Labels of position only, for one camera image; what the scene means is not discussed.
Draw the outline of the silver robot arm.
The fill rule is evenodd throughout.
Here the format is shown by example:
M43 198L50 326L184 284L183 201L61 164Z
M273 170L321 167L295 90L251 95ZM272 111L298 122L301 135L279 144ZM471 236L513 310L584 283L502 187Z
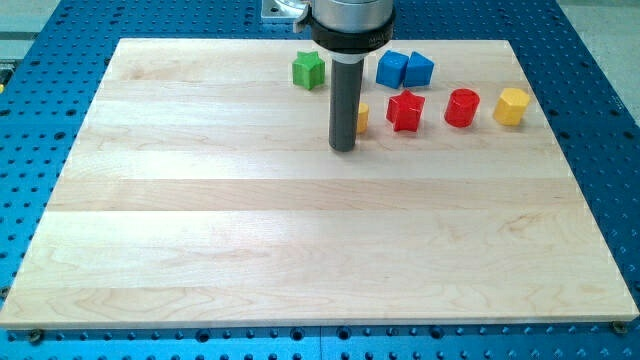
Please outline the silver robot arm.
M293 22L293 31L311 31L312 40L332 59L329 135L338 152L354 149L365 57L392 38L393 0L312 0Z

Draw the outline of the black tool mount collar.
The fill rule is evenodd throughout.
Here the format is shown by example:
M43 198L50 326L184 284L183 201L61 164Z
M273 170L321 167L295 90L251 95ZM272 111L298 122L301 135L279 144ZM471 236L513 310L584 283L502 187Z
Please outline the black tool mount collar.
M305 25L320 47L338 56L375 51L393 35L394 6L306 6Z

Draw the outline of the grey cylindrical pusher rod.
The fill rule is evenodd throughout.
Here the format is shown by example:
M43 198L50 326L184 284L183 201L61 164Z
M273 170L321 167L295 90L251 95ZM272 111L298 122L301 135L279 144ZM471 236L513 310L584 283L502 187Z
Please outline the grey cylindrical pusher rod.
M332 61L329 145L335 151L355 147L364 61L345 64Z

